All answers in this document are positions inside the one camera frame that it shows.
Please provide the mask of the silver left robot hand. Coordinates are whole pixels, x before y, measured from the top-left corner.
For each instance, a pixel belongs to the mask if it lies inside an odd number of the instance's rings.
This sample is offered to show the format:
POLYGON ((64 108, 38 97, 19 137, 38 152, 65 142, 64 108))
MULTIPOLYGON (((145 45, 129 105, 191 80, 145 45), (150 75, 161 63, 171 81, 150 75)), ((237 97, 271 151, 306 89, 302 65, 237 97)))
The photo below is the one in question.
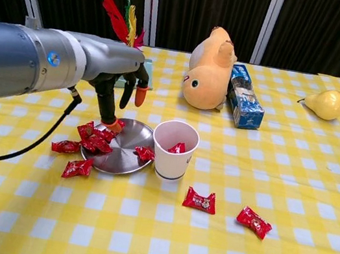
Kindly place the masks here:
POLYGON ((87 60, 83 79, 95 88, 101 122, 113 133, 119 133, 122 127, 115 115, 115 83, 119 77, 126 81, 119 102, 121 109, 127 105, 134 88, 134 104, 141 106, 149 89, 144 54, 134 47, 97 36, 85 37, 81 45, 87 60))

